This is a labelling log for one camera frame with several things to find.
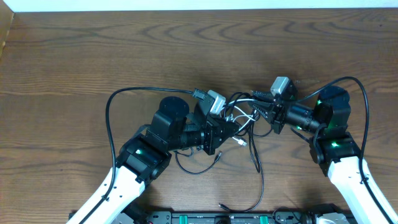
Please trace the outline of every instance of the wooden table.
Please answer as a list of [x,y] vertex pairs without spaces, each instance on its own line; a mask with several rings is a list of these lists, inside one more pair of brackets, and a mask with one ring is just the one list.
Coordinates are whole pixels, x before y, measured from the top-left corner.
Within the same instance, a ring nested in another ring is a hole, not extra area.
[[[0,223],[65,223],[111,167],[104,109],[127,86],[268,91],[289,76],[306,95],[342,76],[366,87],[371,122],[366,150],[372,174],[398,210],[398,10],[254,10],[16,14],[0,66]],[[364,103],[353,82],[349,131],[358,145]],[[111,127],[119,149],[150,123],[164,93],[117,96]],[[192,106],[195,100],[182,96]],[[257,125],[263,133],[269,125]],[[348,208],[308,153],[285,128],[258,139],[265,172],[257,209]],[[174,160],[139,199],[146,207],[220,211],[253,205],[260,175],[248,148],[234,141],[201,176]],[[213,156],[181,158],[201,170]]]

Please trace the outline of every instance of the cylindrical joint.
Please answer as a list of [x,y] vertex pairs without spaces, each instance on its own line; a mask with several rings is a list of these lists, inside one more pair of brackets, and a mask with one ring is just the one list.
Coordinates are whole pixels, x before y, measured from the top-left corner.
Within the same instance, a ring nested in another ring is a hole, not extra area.
[[311,133],[315,133],[319,126],[319,122],[313,118],[313,110],[298,103],[288,108],[285,123]]
[[200,146],[203,137],[201,131],[184,131],[180,136],[169,141],[169,150]]

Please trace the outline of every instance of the white wall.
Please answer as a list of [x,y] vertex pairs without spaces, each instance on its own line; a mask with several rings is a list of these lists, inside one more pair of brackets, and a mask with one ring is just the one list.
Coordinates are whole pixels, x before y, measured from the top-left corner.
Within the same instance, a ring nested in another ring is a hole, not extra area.
[[14,12],[398,7],[398,0],[4,0]]

